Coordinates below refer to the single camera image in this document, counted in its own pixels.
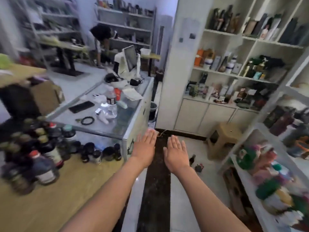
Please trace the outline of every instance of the person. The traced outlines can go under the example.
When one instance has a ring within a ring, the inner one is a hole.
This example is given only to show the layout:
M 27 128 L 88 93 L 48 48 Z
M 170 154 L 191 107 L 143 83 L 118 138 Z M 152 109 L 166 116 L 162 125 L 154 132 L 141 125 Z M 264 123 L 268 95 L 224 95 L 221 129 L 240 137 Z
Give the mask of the person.
M 155 154 L 157 132 L 138 136 L 132 156 L 63 227 L 61 232 L 111 232 L 121 215 L 131 188 Z M 186 144 L 168 138 L 164 162 L 184 187 L 202 232 L 249 232 L 249 229 L 214 195 L 189 165 Z
M 97 66 L 102 67 L 101 65 L 101 43 L 103 43 L 103 47 L 105 50 L 109 50 L 109 39 L 112 37 L 112 30 L 110 27 L 97 24 L 93 28 L 88 31 L 88 46 L 89 52 L 91 55 L 91 59 L 97 60 Z

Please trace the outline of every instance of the white cloth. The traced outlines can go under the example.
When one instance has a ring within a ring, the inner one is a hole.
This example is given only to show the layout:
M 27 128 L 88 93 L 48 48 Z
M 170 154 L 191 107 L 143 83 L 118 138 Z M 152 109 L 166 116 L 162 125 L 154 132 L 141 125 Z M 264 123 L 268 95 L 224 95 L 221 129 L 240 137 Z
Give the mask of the white cloth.
M 93 36 L 91 31 L 88 31 L 87 38 L 89 50 L 95 50 L 101 53 L 101 43 Z

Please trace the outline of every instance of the table leg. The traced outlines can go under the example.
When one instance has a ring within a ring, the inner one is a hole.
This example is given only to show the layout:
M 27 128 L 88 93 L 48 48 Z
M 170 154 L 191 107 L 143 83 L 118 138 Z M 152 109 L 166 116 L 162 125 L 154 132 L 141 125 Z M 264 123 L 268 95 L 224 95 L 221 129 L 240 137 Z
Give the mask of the table leg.
M 151 76 L 151 66 L 152 66 L 152 58 L 149 59 L 148 76 Z

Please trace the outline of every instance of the hand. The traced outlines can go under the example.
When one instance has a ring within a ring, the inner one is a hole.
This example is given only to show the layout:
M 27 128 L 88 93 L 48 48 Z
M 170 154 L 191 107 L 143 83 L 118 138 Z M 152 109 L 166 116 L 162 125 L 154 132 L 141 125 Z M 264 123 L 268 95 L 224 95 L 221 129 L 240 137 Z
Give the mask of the hand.
M 148 129 L 143 137 L 139 134 L 134 143 L 132 157 L 141 163 L 143 169 L 147 168 L 154 158 L 157 135 L 157 131 Z
M 164 147 L 163 151 L 164 162 L 171 173 L 177 175 L 183 167 L 190 167 L 186 144 L 184 141 L 180 144 L 178 137 L 169 137 L 168 147 Z

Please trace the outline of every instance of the computer monitor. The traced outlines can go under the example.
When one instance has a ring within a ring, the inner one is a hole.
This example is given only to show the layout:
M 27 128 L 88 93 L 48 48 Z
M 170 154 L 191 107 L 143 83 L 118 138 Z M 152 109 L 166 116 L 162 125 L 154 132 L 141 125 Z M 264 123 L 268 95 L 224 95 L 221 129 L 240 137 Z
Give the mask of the computer monitor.
M 137 66 L 137 55 L 135 52 L 135 47 L 132 45 L 124 48 L 123 51 L 125 53 L 125 60 L 128 65 L 128 70 L 131 72 Z

